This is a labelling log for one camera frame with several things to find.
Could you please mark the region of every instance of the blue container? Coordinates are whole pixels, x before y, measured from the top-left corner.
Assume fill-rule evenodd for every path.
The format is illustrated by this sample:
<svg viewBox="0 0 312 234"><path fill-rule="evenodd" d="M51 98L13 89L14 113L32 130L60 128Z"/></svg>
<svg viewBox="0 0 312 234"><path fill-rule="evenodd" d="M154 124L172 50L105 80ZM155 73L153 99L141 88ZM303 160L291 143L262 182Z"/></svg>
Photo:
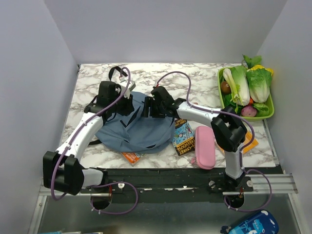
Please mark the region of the blue container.
<svg viewBox="0 0 312 234"><path fill-rule="evenodd" d="M277 234L279 230L276 219L273 215L261 210L258 213L245 219L237 226L227 227L223 233L229 234Z"/></svg>

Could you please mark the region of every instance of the yellow pepper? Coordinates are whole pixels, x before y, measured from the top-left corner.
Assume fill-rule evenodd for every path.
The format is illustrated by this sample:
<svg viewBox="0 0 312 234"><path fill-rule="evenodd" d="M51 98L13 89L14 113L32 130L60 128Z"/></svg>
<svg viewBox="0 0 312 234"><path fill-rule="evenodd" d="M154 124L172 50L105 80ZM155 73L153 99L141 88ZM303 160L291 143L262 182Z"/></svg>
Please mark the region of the yellow pepper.
<svg viewBox="0 0 312 234"><path fill-rule="evenodd" d="M272 74L272 77L273 77L273 74L274 74L274 71L273 71L273 69L271 69L271 68L265 68L264 66L262 66L262 65L255 65L255 66L253 66L250 70L257 70L257 69L265 69L265 70L267 70L267 71L269 71L269 72L271 72L271 74Z"/></svg>

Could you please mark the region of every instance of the pink case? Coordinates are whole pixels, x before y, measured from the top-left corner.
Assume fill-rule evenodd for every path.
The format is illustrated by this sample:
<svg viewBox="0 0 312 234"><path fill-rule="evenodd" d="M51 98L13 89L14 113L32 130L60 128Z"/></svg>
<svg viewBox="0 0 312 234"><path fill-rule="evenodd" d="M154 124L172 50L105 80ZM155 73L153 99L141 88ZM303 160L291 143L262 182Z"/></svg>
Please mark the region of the pink case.
<svg viewBox="0 0 312 234"><path fill-rule="evenodd" d="M195 157L192 164L210 170L215 166L215 136L212 128L199 126L195 132Z"/></svg>

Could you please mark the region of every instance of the white wall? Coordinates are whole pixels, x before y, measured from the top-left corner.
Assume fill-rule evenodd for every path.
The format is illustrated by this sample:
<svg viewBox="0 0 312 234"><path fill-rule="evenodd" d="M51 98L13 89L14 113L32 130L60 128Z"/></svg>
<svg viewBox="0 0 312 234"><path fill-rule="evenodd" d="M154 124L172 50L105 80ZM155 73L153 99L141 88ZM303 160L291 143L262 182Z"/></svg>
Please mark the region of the white wall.
<svg viewBox="0 0 312 234"><path fill-rule="evenodd" d="M0 229L25 234L77 65L42 0L0 2Z"/></svg>
<svg viewBox="0 0 312 234"><path fill-rule="evenodd" d="M239 62L256 55L287 0L45 0L74 58Z"/></svg>
<svg viewBox="0 0 312 234"><path fill-rule="evenodd" d="M293 173L312 223L312 1L288 0L258 54L275 70L268 123L282 166Z"/></svg>

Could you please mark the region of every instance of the white marble surface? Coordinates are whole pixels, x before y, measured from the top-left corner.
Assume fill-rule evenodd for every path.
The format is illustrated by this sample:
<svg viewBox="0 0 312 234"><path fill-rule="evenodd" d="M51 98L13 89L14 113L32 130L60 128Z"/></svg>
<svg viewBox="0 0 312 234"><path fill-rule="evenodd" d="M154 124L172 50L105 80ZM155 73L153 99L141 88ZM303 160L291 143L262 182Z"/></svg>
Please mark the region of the white marble surface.
<svg viewBox="0 0 312 234"><path fill-rule="evenodd" d="M77 80L73 100L68 114L63 142L75 129L81 119L83 108L98 93L98 85L102 80L108 80L111 67L121 64L83 64ZM197 63L197 64L169 64L169 63L130 63L123 64L131 71L132 80L136 82L135 91L150 94L155 81L170 71L182 71L192 79L190 101L207 107L221 107L218 87L217 72L225 66L236 64L224 63ZM165 86L174 98L185 98L188 80L180 74L169 75L163 79L161 85ZM195 130L200 124L190 122ZM243 156L245 167L274 167L273 153L263 126L263 122L252 123L255 138L259 144ZM223 154L215 148L215 167L225 167ZM104 145L89 146L81 159L81 164L88 167L101 168L189 168L194 152L178 157L172 145L158 154L145 155L133 167L120 153L107 149Z"/></svg>

